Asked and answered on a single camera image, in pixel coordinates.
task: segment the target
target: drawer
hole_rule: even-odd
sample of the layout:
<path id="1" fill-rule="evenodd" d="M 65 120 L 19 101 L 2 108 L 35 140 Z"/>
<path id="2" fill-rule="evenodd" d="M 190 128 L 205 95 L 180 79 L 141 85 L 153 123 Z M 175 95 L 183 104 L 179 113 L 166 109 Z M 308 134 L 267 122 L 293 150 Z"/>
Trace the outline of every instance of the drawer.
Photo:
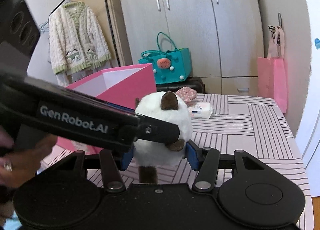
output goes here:
<path id="1" fill-rule="evenodd" d="M 205 93 L 221 94 L 221 77 L 201 77 Z"/>
<path id="2" fill-rule="evenodd" d="M 257 77 L 222 78 L 222 94 L 258 96 Z"/>

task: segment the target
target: wardrobe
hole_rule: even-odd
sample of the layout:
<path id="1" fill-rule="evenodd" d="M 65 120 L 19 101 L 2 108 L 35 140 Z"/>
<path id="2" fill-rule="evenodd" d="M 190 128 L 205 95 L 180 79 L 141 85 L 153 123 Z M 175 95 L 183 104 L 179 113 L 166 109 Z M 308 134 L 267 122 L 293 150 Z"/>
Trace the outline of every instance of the wardrobe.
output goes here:
<path id="1" fill-rule="evenodd" d="M 207 93 L 257 95 L 256 58 L 263 57 L 257 0 L 121 0 L 132 61 L 157 50 L 158 32 L 188 47 L 192 75 Z M 172 49 L 161 39 L 163 50 Z"/>

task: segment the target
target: stuffed cat toy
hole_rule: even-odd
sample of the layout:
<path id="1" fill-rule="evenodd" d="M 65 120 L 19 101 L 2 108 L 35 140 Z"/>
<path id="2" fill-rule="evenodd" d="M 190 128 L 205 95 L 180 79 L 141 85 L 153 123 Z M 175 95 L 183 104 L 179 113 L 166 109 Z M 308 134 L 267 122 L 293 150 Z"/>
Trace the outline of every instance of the stuffed cat toy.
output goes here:
<path id="1" fill-rule="evenodd" d="M 177 142 L 168 145 L 147 140 L 134 143 L 134 157 L 139 165 L 140 183 L 157 184 L 156 166 L 175 166 L 185 155 L 185 145 L 191 138 L 192 123 L 185 102 L 173 92 L 156 92 L 136 99 L 136 113 L 178 125 Z"/>

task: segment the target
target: knit sweater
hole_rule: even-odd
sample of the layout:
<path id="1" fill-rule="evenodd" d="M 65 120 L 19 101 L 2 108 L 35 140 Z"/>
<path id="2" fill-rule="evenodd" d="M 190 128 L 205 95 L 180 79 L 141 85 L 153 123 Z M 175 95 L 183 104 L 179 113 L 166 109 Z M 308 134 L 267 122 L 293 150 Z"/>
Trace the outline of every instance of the knit sweater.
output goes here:
<path id="1" fill-rule="evenodd" d="M 83 2 L 59 7 L 49 18 L 53 72 L 71 75 L 101 67 L 111 58 L 101 27 Z"/>

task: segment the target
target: wooden floor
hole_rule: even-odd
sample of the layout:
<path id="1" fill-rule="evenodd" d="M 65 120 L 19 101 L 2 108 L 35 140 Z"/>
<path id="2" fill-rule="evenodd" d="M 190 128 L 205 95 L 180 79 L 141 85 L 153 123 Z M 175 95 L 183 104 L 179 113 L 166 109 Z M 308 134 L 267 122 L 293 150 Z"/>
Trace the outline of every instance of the wooden floor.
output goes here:
<path id="1" fill-rule="evenodd" d="M 315 218 L 314 230 L 320 230 L 320 197 L 312 198 L 312 204 L 313 204 L 313 215 Z"/>

